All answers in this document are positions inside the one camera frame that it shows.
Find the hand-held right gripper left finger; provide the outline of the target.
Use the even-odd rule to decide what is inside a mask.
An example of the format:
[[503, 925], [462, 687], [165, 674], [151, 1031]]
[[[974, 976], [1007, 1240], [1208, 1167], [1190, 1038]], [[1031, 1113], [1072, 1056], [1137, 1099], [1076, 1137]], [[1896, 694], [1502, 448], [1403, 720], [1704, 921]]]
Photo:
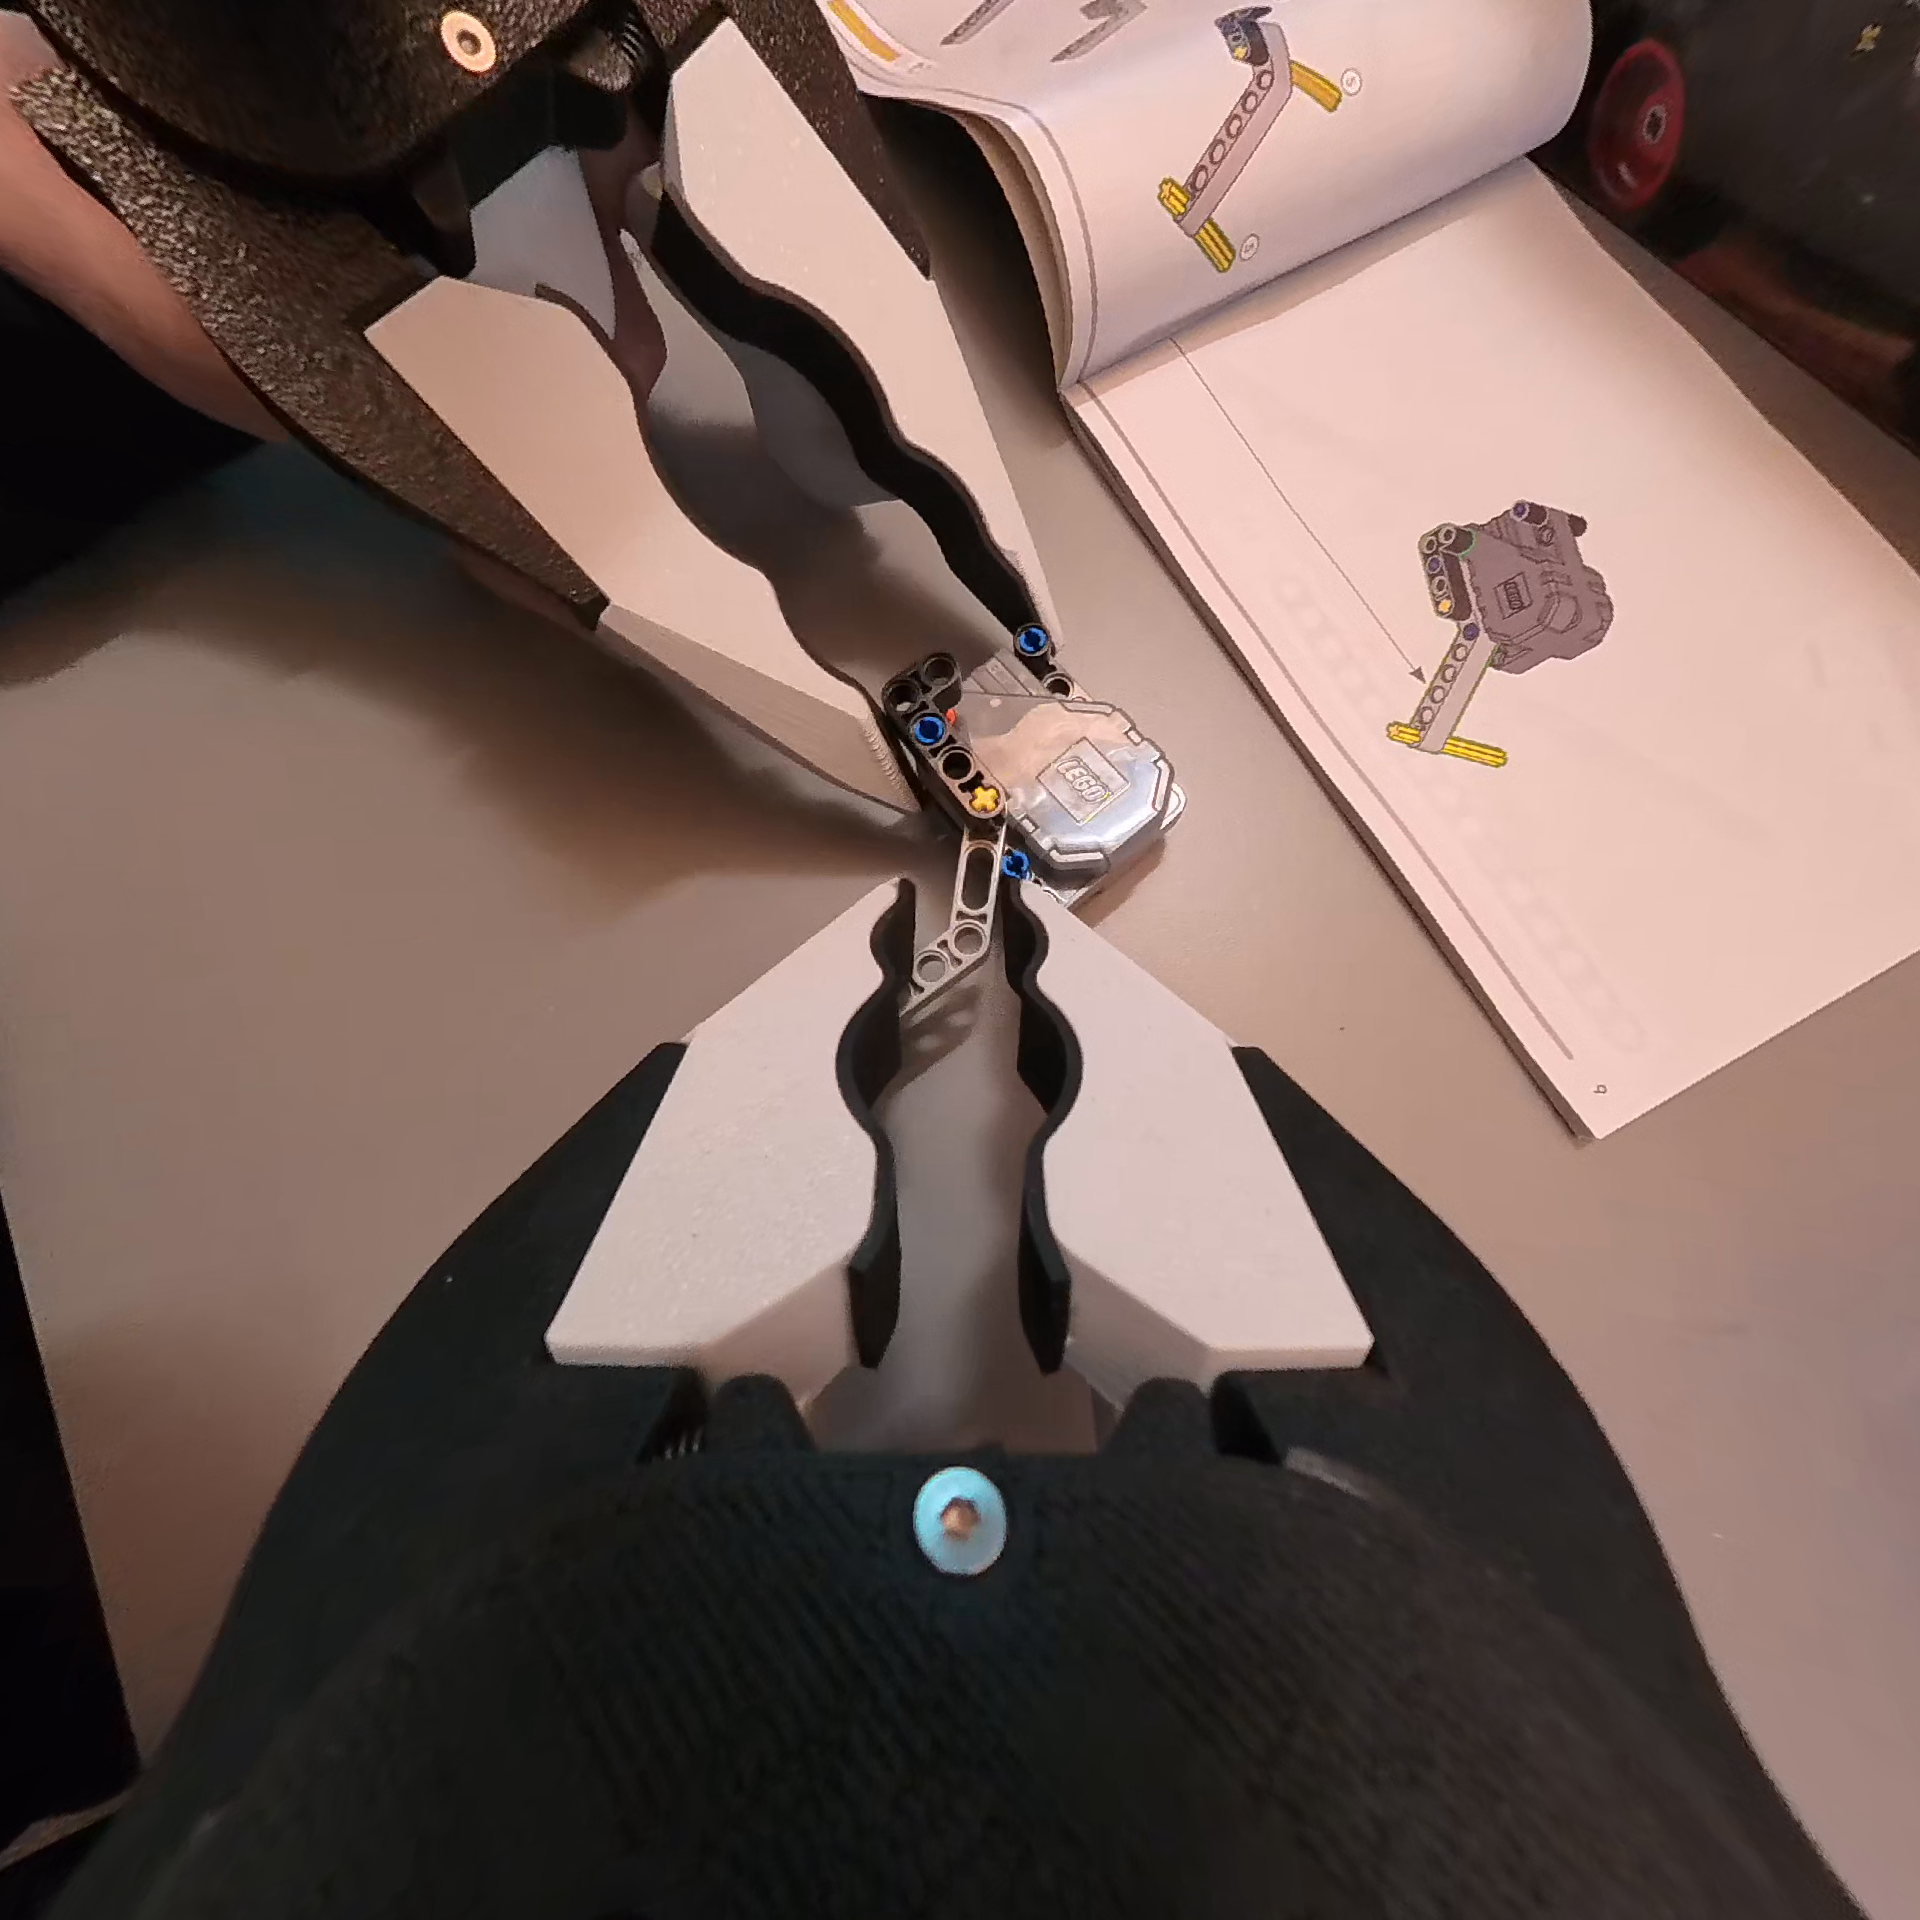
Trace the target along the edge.
[[549, 1322], [569, 1365], [772, 1375], [811, 1402], [897, 1319], [895, 1158], [910, 880], [873, 887], [704, 1019]]

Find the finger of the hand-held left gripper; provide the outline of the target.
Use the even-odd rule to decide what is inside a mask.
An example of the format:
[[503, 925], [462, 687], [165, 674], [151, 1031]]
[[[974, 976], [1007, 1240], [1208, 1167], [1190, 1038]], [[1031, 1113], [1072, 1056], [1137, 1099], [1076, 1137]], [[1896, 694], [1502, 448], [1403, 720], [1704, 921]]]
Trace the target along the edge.
[[367, 342], [606, 597], [614, 646], [847, 792], [916, 810], [869, 696], [799, 646], [766, 577], [656, 471], [598, 328], [614, 283], [576, 155], [524, 163], [470, 231], [473, 274], [433, 275]]
[[1057, 630], [928, 249], [821, 16], [621, 16], [660, 142], [656, 267], [731, 353], [774, 464], [902, 501], [1012, 632]]

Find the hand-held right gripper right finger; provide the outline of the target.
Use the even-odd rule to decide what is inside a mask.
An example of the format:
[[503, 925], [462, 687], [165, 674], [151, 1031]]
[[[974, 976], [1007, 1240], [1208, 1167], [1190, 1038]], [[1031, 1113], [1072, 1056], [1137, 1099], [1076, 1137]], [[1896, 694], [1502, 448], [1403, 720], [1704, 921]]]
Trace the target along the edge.
[[1024, 1153], [1019, 1314], [1045, 1373], [1349, 1369], [1374, 1334], [1229, 1039], [1035, 887], [1004, 902]]

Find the grey toy beam yellow axles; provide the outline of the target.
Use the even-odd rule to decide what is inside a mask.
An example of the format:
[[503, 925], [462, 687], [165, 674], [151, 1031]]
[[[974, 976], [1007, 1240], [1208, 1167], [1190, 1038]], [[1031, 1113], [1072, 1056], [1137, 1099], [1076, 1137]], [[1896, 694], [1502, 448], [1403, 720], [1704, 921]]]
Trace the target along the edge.
[[1005, 855], [1005, 818], [961, 827], [943, 929], [913, 952], [900, 991], [902, 1026], [945, 1000], [989, 955]]

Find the grey toy motor brick assembly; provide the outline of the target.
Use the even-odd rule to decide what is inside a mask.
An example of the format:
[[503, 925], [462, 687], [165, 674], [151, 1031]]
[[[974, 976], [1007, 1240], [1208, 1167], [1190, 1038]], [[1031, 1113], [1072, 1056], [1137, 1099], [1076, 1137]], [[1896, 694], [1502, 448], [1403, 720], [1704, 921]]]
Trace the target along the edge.
[[1062, 905], [1132, 871], [1184, 814], [1160, 744], [1091, 696], [1037, 622], [971, 670], [948, 654], [911, 662], [880, 713], [931, 802], [1000, 831], [1005, 872]]

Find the grey desk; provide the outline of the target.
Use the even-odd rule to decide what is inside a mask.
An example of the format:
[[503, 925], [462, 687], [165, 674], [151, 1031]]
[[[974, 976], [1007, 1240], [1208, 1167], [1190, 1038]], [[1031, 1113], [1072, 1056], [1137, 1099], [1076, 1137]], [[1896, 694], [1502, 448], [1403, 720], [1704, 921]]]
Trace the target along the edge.
[[[1915, 1915], [1915, 963], [1575, 1139], [1070, 432], [974, 142], [877, 118], [1070, 655], [1185, 784], [1091, 917], [1495, 1271], [1779, 1785]], [[425, 1267], [649, 1046], [952, 866], [295, 448], [5, 605], [3, 775], [5, 1201], [148, 1758]]]

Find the person's left hand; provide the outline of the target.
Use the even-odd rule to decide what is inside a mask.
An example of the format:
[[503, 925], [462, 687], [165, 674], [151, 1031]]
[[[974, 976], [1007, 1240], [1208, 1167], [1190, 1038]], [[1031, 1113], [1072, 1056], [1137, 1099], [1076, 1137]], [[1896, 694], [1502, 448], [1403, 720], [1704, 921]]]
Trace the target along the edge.
[[65, 173], [12, 101], [3, 104], [3, 265], [172, 399], [255, 441], [286, 441], [129, 227]]

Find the open instruction booklet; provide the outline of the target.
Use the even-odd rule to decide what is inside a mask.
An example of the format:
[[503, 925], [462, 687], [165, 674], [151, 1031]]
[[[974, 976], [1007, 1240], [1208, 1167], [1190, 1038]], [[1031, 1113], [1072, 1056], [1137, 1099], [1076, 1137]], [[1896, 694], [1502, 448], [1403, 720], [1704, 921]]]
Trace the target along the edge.
[[1915, 955], [1915, 574], [1529, 152], [1589, 3], [822, 3], [1062, 401], [1603, 1137]]

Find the person's black clothing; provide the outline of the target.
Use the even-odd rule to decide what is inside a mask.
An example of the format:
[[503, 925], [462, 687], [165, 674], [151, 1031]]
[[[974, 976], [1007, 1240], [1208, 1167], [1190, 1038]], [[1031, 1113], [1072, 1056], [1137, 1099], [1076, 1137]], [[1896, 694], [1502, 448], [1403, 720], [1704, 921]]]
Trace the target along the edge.
[[139, 1768], [16, 1247], [3, 1231], [3, 1913], [38, 1915]]

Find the black toy set box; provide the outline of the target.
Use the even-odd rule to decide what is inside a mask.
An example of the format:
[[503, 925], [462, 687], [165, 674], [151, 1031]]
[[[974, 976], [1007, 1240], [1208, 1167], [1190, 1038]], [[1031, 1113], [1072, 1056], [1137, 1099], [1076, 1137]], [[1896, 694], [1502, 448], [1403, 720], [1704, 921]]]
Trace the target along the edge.
[[1697, 293], [1918, 446], [1918, 3], [1595, 2], [1535, 150]]

